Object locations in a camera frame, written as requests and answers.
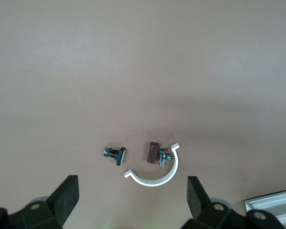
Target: metal screw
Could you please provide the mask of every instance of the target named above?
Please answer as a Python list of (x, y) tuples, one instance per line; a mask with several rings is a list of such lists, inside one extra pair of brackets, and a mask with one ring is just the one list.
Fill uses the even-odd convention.
[(254, 212), (253, 215), (258, 219), (266, 219), (266, 216), (262, 212), (259, 212), (259, 211)]
[(35, 210), (35, 209), (37, 209), (39, 207), (40, 207), (39, 204), (34, 204), (34, 205), (31, 206), (31, 210)]
[(214, 208), (218, 211), (223, 211), (224, 207), (221, 204), (214, 204)]

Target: beige surface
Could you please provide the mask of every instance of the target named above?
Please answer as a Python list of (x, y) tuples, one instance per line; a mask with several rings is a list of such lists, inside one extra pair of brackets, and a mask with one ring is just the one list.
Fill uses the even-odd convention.
[[(180, 143), (180, 167), (146, 162)], [(102, 148), (127, 148), (125, 163)], [(186, 180), (243, 212), (286, 189), (286, 0), (0, 0), (0, 206), (78, 174), (65, 229), (180, 228)]]

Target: table surface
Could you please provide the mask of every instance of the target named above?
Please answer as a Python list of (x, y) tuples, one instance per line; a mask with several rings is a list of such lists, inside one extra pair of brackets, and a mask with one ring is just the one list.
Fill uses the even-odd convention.
[[(149, 143), (178, 142), (168, 183)], [(127, 149), (116, 166), (103, 148)], [(78, 175), (65, 229), (180, 228), (188, 176), (244, 214), (286, 189), (286, 0), (0, 1), (0, 207)]]

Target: white curved hook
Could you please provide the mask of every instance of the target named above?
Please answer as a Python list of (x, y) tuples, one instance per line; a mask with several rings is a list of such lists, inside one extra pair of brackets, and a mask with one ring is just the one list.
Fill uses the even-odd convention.
[(175, 161), (174, 161), (174, 165), (173, 165), (173, 168), (171, 169), (171, 171), (168, 174), (166, 174), (163, 178), (160, 178), (157, 180), (145, 180), (145, 179), (138, 177), (131, 169), (128, 170), (126, 173), (124, 173), (124, 177), (127, 178), (127, 177), (131, 176), (140, 185), (149, 186), (149, 187), (155, 187), (155, 186), (165, 184), (166, 182), (168, 182), (170, 179), (173, 178), (173, 176), (175, 175), (175, 173), (177, 171), (178, 156), (177, 156), (176, 149), (178, 149), (178, 148), (179, 148), (179, 143), (175, 143), (171, 146), (172, 152), (173, 152), (174, 157), (175, 157)]

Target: curved white plastic piece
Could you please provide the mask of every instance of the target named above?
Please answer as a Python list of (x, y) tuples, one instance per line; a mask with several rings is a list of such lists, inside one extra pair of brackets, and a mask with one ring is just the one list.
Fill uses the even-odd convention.
[(174, 161), (174, 165), (171, 171), (168, 174), (166, 174), (163, 178), (160, 178), (157, 180), (145, 180), (145, 179), (138, 177), (131, 169), (128, 170), (126, 173), (124, 173), (124, 177), (127, 178), (131, 176), (140, 185), (149, 186), (149, 187), (155, 187), (155, 186), (165, 184), (166, 182), (168, 182), (170, 179), (173, 178), (173, 176), (175, 175), (177, 171), (179, 162), (178, 162), (178, 156), (177, 156), (176, 149), (178, 148), (179, 148), (179, 143), (175, 143), (171, 146), (172, 152), (175, 157), (175, 161)]

